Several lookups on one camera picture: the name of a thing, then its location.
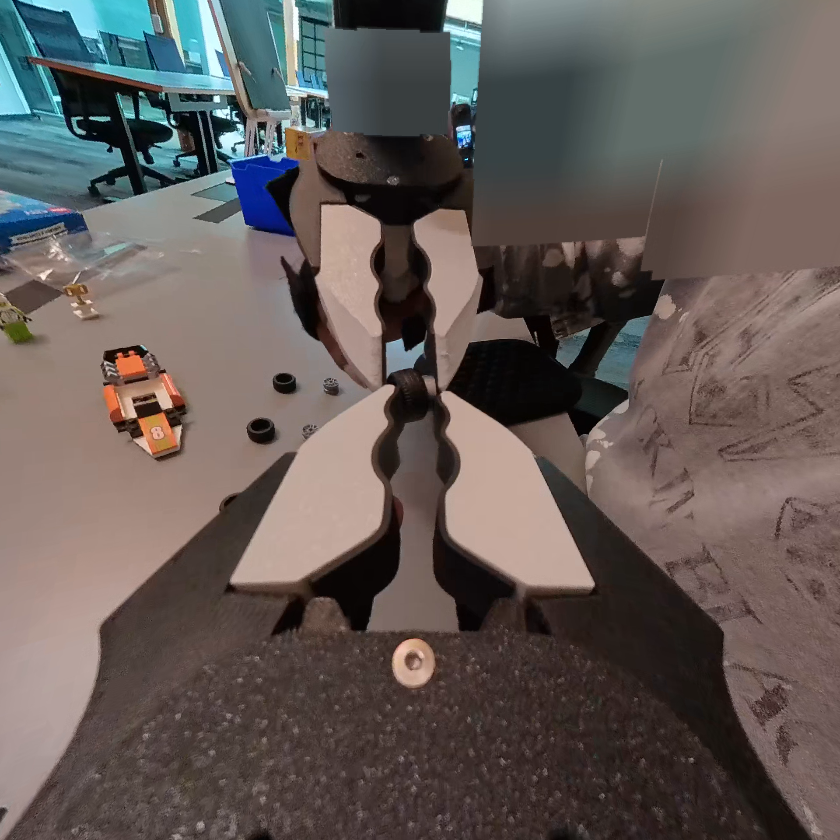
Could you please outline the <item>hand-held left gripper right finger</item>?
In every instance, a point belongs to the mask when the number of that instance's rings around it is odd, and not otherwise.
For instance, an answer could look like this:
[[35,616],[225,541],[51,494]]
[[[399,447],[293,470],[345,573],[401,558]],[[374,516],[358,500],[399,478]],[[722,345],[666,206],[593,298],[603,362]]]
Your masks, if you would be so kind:
[[589,595],[595,582],[531,449],[458,395],[438,398],[445,479],[443,533],[518,595]]

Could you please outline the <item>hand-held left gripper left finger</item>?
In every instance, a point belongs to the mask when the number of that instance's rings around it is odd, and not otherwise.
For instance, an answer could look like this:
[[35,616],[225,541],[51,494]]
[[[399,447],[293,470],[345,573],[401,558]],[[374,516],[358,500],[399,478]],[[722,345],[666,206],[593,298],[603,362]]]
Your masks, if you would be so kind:
[[301,595],[384,536],[395,403],[396,388],[382,387],[301,444],[231,575],[234,590]]

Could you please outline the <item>orange white lego car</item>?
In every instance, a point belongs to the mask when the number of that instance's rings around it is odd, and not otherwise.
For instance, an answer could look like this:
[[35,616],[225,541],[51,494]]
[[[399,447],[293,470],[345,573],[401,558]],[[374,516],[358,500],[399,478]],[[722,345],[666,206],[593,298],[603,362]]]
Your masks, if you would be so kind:
[[102,394],[110,423],[153,459],[182,449],[186,400],[156,356],[142,344],[104,351]]

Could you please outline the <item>black honeycomb wrist rest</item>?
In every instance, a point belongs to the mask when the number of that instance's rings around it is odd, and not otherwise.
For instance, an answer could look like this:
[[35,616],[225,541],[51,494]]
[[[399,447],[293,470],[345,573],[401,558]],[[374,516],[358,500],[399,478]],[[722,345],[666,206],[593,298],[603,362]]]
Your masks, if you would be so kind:
[[583,394],[573,373],[522,339],[470,343],[447,390],[506,427],[568,413]]

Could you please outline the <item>black office chair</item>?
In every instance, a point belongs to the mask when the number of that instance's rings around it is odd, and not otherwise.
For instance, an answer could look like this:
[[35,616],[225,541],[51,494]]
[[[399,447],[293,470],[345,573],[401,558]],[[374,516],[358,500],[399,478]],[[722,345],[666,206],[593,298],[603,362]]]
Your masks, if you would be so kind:
[[147,193],[147,177],[162,187],[176,184],[176,179],[153,168],[151,155],[151,149],[170,140],[173,131],[140,117],[140,93],[126,82],[70,68],[93,63],[70,13],[19,1],[14,1],[14,7],[38,53],[28,61],[51,73],[69,132],[79,140],[104,144],[110,152],[121,153],[122,166],[93,178],[88,186],[90,195],[100,198],[100,185],[114,186],[121,178],[129,180],[134,195]]
[[[173,38],[150,33],[144,33],[143,36],[152,69],[176,74],[187,73],[186,65]],[[195,156],[195,146],[190,131],[190,120],[184,112],[173,113],[169,100],[165,95],[149,91],[146,97],[152,107],[164,112],[170,128],[177,134],[182,150],[175,155],[173,166],[180,168],[182,166],[182,159]]]

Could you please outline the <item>dark panel easel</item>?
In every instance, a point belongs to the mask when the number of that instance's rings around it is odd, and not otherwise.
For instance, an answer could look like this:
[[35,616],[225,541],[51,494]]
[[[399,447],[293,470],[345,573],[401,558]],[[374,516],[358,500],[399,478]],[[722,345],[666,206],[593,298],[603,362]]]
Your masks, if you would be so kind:
[[209,8],[239,110],[245,156],[273,154],[291,103],[264,2],[210,1]]

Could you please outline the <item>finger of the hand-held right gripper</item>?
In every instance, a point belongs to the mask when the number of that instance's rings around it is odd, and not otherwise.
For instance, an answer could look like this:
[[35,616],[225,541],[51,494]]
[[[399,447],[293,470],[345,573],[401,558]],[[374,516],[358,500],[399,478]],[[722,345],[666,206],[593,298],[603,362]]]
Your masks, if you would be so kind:
[[424,285],[432,305],[428,334],[439,391],[448,389],[466,355],[480,302],[481,275],[464,211],[440,208],[414,224],[414,243],[426,258]]
[[381,223],[357,207],[321,205],[319,299],[349,372],[369,390],[385,380],[380,279],[373,258]]

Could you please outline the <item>green lego minifigure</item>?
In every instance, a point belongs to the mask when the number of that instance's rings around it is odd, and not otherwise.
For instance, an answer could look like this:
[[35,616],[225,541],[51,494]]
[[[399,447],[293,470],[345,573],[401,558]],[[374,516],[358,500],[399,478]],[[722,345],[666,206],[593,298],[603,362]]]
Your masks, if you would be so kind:
[[1,294],[1,328],[11,343],[26,343],[34,339],[31,318]]

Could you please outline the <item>clear plastic bag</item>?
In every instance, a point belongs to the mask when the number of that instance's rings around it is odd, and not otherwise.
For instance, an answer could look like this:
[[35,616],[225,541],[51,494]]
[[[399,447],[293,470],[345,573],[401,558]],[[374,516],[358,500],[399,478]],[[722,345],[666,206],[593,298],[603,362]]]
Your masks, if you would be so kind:
[[158,245],[105,234],[47,238],[2,256],[2,280],[35,280],[58,291],[82,285],[95,295],[154,280],[168,268]]

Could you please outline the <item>blue storage bin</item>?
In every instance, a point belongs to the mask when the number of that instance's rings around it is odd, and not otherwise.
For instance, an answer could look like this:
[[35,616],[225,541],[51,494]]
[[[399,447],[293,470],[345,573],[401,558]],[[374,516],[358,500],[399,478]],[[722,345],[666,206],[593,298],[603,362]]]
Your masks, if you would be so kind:
[[299,162],[287,157],[273,158],[267,154],[232,160],[240,209],[245,224],[255,230],[293,237],[288,219],[270,195],[268,185],[287,172],[297,172]]

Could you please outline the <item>long meeting table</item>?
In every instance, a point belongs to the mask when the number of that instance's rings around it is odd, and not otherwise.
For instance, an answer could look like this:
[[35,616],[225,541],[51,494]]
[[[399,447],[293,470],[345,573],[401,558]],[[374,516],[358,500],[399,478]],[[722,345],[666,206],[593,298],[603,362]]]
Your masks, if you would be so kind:
[[209,114],[221,109],[226,99],[235,94],[231,80],[36,56],[28,57],[28,61],[33,65],[81,79],[82,85],[98,85],[103,94],[109,96],[109,113],[118,121],[119,138],[127,144],[121,153],[135,195],[145,193],[146,184],[133,138],[119,104],[119,94],[123,91],[153,91],[163,94],[169,100],[174,113],[186,113],[190,120],[200,175],[218,173],[217,147]]

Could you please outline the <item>gold lego trophy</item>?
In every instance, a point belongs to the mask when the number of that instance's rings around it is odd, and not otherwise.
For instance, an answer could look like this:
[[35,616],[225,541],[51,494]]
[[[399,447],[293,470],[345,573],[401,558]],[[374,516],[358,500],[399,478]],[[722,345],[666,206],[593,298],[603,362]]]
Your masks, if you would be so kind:
[[80,321],[89,321],[100,317],[99,311],[95,309],[92,299],[89,298],[89,288],[85,283],[79,281],[71,282],[63,286],[62,291],[70,300],[70,307],[73,314]]

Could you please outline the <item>blue lego box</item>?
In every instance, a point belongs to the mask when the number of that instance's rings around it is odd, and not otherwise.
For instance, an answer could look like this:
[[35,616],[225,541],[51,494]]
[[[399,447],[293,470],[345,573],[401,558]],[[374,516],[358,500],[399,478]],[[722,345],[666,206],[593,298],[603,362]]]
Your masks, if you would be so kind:
[[1,256],[45,239],[87,231],[76,210],[1,191]]

